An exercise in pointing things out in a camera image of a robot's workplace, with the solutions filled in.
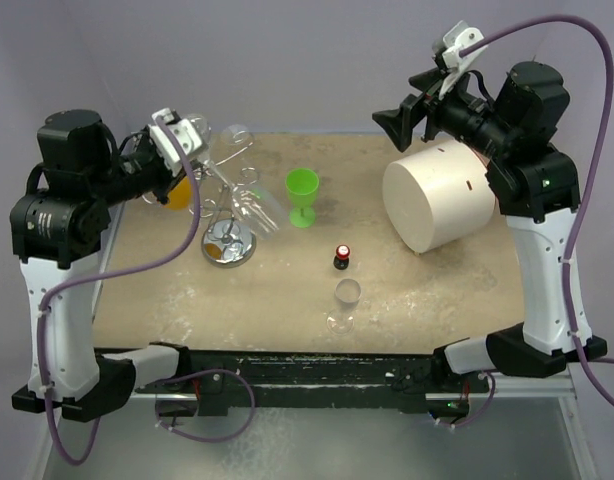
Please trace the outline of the orange plastic wine glass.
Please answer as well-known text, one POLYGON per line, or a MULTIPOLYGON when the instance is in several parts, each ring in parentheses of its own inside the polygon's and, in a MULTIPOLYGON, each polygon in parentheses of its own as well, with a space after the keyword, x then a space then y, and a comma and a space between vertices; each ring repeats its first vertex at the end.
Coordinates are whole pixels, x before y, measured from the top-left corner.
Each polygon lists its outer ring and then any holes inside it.
POLYGON ((169 210, 187 209, 192 201, 192 185, 187 177, 184 177, 168 194, 167 202, 163 205, 169 210))

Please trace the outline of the clear wine glass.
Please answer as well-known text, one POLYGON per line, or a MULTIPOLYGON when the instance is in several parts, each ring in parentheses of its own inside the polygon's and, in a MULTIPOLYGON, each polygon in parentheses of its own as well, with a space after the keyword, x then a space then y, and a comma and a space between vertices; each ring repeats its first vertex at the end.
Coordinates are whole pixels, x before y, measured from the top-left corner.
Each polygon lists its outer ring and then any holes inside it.
POLYGON ((349 333, 354 327, 354 311, 360 301, 362 289, 351 278, 339 281, 334 289, 334 308, 326 316, 328 329, 338 335, 349 333))
POLYGON ((230 148, 248 149, 254 144, 252 132, 242 124, 233 124, 226 127, 220 135, 223 144, 230 148))
POLYGON ((198 136, 204 143, 209 143, 211 139, 211 126, 202 114, 188 114, 185 118, 191 123, 198 136))

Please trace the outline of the clear glass with red item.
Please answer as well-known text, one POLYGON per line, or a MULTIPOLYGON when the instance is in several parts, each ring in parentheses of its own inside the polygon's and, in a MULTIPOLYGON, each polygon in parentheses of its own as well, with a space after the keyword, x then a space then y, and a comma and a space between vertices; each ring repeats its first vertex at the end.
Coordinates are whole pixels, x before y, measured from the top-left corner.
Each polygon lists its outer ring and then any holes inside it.
POLYGON ((287 218, 283 207, 264 187, 256 183, 235 183, 209 158, 202 165, 227 187, 235 218, 257 236, 269 237, 284 226, 287 218))

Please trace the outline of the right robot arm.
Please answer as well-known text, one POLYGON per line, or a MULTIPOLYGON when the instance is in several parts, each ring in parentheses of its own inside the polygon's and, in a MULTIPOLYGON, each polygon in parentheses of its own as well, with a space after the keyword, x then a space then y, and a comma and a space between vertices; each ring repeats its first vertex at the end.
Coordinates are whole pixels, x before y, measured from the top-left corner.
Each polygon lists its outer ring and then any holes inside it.
POLYGON ((410 77, 416 94, 372 119, 399 151, 424 122, 423 139, 440 132, 483 155, 485 177, 512 232, 521 270, 524 320, 484 337, 459 340, 432 354, 432 380, 454 391, 478 371, 546 378, 570 363, 597 361, 605 339, 587 323, 575 256, 567 249, 582 211, 573 160, 551 143, 570 101, 561 74, 546 64, 514 65, 497 97, 480 72, 462 74, 448 93, 447 72, 433 68, 410 77))

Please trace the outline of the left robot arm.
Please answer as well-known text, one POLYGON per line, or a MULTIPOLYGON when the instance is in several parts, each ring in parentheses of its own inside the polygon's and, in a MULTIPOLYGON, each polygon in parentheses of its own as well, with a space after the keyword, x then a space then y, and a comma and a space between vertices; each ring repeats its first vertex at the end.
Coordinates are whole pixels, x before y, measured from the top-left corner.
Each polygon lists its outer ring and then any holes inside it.
POLYGON ((185 128, 174 111, 158 112, 124 153, 101 116, 66 110, 38 130, 40 162, 10 212, 12 247, 29 299, 32 367, 11 397, 19 411, 59 410, 86 423, 123 407, 132 393, 160 382, 171 392, 189 387, 191 355, 180 345, 154 342, 120 354, 93 345, 99 252, 111 209, 152 193, 165 202, 184 176, 175 144, 185 128))

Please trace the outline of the green plastic wine glass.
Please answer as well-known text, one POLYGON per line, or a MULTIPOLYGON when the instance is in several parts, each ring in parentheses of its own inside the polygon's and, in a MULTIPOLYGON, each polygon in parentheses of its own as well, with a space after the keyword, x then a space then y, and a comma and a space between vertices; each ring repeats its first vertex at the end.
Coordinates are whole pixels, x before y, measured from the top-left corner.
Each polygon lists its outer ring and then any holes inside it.
POLYGON ((286 193, 291 210, 290 223, 297 228, 309 228, 316 220, 313 204, 319 190, 319 177, 315 171, 308 168, 291 170, 285 179, 286 193))

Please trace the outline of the clear wine glass front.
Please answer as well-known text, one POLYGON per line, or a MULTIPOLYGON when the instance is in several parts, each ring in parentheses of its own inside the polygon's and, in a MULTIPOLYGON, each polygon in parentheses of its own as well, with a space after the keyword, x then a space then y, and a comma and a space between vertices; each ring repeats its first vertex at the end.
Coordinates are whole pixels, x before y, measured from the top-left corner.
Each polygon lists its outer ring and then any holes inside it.
POLYGON ((339 281, 334 289, 334 308, 326 316, 328 329, 338 335, 349 333, 354 327, 354 311, 360 301, 362 289, 351 278, 339 281))

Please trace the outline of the white cylindrical container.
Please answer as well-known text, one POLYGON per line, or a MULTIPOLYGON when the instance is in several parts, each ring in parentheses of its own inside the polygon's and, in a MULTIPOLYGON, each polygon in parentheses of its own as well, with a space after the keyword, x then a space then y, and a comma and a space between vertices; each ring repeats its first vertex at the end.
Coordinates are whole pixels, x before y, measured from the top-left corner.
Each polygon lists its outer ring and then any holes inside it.
POLYGON ((382 198, 406 246, 424 254, 486 226, 496 199, 485 173, 478 154, 455 140, 390 163, 382 198))

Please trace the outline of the small red capped bottle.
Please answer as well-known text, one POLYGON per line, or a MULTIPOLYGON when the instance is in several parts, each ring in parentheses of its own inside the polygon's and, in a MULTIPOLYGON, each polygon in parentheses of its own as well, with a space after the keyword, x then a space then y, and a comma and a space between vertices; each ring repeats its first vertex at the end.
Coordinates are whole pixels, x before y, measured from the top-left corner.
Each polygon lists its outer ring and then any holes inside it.
POLYGON ((350 248, 348 245, 340 244, 336 247, 333 258, 333 266, 340 271, 346 270, 350 263, 350 248))

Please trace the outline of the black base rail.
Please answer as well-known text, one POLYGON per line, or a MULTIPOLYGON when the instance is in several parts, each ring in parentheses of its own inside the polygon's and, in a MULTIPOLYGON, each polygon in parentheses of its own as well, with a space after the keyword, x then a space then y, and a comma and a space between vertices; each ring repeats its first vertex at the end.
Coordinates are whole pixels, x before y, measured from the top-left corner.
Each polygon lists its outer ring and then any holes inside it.
POLYGON ((391 409, 401 413, 467 411, 465 394, 486 394, 476 373, 438 380, 429 355, 193 350, 186 373, 207 372, 195 387, 152 383, 139 390, 193 400, 199 414, 249 408, 391 409))

